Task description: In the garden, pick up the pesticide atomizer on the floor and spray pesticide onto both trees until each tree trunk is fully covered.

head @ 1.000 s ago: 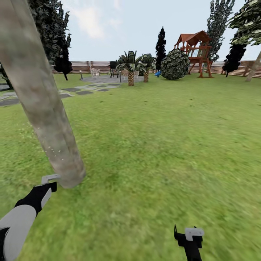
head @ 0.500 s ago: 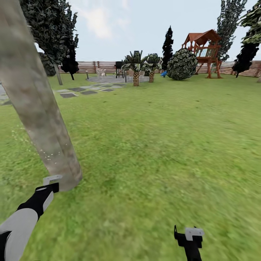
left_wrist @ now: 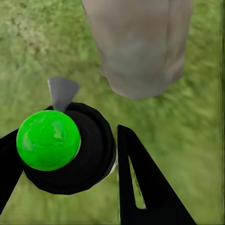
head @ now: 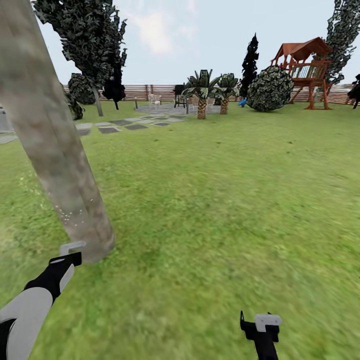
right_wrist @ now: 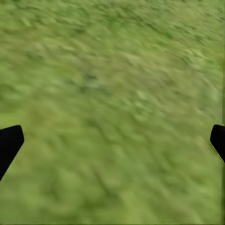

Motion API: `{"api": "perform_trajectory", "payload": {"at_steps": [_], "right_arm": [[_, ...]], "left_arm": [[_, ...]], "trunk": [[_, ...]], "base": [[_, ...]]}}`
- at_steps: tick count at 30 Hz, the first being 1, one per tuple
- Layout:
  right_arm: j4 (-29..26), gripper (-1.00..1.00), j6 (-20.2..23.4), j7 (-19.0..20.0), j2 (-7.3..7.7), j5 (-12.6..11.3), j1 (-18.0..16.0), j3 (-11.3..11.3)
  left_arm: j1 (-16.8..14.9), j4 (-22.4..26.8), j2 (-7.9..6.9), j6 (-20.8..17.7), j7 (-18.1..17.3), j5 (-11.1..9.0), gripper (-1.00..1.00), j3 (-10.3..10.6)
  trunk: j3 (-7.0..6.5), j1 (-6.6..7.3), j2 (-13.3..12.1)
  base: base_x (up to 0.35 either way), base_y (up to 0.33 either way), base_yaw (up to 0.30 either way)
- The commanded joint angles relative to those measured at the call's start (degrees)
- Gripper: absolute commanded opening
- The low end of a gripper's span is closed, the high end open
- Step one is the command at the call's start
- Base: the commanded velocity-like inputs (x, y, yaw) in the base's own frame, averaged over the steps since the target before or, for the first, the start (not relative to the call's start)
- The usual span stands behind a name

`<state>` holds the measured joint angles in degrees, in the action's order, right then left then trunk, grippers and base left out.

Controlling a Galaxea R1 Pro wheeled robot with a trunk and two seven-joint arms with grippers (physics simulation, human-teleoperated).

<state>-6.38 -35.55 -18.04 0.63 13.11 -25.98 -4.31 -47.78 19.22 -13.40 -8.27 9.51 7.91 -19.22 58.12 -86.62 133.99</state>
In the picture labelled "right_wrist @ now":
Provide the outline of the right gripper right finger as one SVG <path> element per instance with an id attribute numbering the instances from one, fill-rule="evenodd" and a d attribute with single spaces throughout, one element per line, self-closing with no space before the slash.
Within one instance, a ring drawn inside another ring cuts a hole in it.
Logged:
<path id="1" fill-rule="evenodd" d="M 225 127 L 221 125 L 214 125 L 211 136 L 210 142 L 220 155 L 220 157 L 225 162 Z"/>

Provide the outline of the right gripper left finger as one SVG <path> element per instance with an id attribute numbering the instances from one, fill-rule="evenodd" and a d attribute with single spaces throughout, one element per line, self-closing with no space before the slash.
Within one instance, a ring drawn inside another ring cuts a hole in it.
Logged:
<path id="1" fill-rule="evenodd" d="M 21 125 L 0 130 L 0 180 L 24 143 Z"/>

